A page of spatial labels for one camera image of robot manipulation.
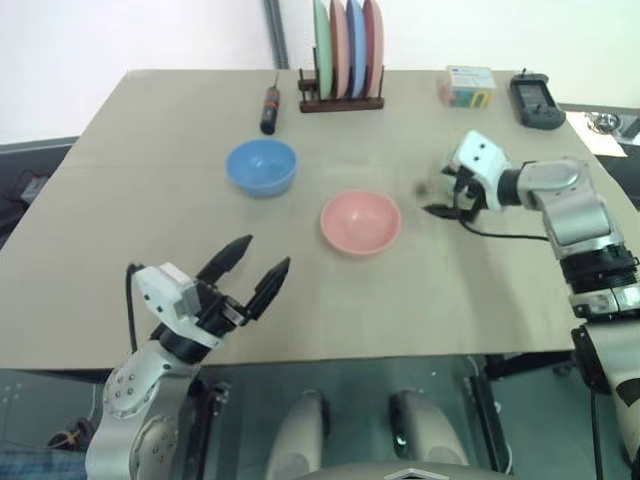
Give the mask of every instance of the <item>blue bowl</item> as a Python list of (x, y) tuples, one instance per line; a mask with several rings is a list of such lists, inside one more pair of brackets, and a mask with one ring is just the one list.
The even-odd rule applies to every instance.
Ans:
[(261, 139), (243, 143), (227, 157), (227, 175), (252, 197), (270, 197), (287, 190), (298, 160), (289, 145)]

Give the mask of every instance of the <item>small box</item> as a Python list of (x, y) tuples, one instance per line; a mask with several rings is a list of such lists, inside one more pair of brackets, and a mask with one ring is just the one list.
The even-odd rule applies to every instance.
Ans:
[(484, 108), (496, 90), (490, 68), (447, 67), (442, 98), (450, 107)]

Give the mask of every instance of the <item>pink plate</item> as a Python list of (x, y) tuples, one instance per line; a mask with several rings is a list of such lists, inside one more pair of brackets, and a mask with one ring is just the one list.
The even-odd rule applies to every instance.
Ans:
[(349, 30), (347, 13), (340, 0), (331, 0), (331, 43), (333, 46), (333, 67), (336, 72), (336, 98), (347, 93), (349, 85)]
[(375, 192), (344, 192), (322, 210), (327, 240), (351, 255), (371, 255), (387, 248), (400, 232), (402, 216), (395, 202)]
[(375, 97), (378, 95), (378, 87), (382, 79), (384, 57), (382, 13), (376, 0), (365, 0), (362, 13), (364, 13), (364, 28), (367, 34), (367, 78), (364, 88), (367, 97)]

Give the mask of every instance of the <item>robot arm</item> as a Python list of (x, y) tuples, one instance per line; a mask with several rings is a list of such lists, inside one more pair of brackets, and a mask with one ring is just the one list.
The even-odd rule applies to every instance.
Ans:
[(502, 150), (469, 132), (449, 160), (454, 198), (478, 190), (483, 207), (522, 205), (542, 213), (549, 243), (586, 322), (572, 331), (576, 361), (590, 388), (613, 394), (629, 457), (640, 462), (640, 284), (587, 164), (574, 160), (514, 168)]
[(89, 479), (168, 478), (178, 441), (178, 414), (200, 363), (237, 327), (257, 320), (289, 270), (284, 259), (243, 306), (216, 282), (242, 258), (251, 236), (220, 251), (195, 279), (166, 263), (135, 274), (147, 307), (161, 325), (109, 376), (103, 414), (86, 457)]

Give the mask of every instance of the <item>white wall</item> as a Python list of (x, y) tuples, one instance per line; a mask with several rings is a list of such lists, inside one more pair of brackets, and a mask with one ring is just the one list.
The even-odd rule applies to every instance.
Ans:
[(0, 144), (82, 133), (127, 70), (272, 68), (259, 0), (0, 0)]
[[(280, 2), (291, 67), (311, 67), (312, 0)], [(640, 107), (638, 0), (378, 3), (387, 68), (527, 67), (550, 76), (556, 101)]]

